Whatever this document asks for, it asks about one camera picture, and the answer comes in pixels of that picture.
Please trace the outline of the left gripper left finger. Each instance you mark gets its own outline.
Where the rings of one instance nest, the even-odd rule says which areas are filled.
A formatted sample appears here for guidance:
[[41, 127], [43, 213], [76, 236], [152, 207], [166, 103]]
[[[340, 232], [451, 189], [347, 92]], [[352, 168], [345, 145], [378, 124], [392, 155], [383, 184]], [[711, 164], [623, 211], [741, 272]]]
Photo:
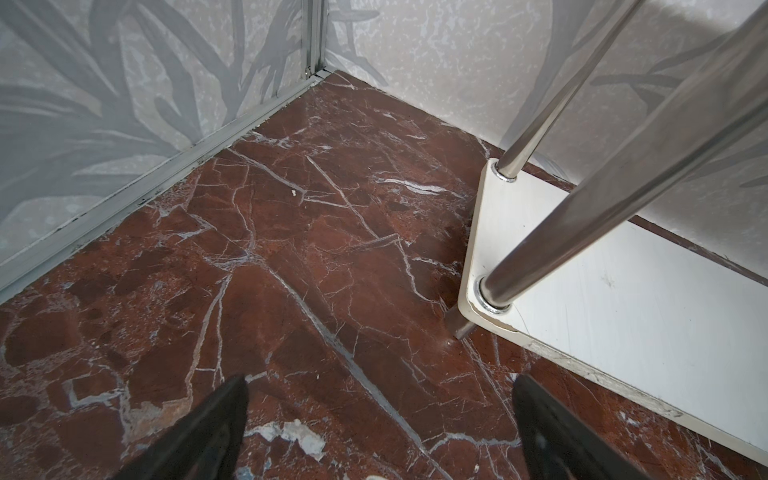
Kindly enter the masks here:
[[233, 479], [248, 403], [245, 377], [228, 379], [114, 477]]

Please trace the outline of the white two-tier shelf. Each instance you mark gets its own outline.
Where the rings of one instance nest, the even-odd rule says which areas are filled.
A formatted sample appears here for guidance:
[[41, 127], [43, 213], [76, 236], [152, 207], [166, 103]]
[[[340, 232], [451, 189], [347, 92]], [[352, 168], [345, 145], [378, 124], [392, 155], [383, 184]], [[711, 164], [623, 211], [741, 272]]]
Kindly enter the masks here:
[[722, 444], [767, 461], [767, 288], [632, 217], [767, 119], [758, 7], [573, 190], [523, 169], [619, 34], [484, 166], [457, 305], [481, 327]]

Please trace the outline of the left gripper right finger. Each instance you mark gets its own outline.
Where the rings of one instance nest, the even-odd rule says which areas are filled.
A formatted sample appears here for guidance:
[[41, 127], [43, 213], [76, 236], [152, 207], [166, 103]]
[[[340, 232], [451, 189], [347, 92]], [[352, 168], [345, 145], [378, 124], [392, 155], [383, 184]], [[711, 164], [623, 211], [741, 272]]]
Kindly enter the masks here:
[[646, 479], [528, 375], [519, 376], [512, 404], [531, 479]]

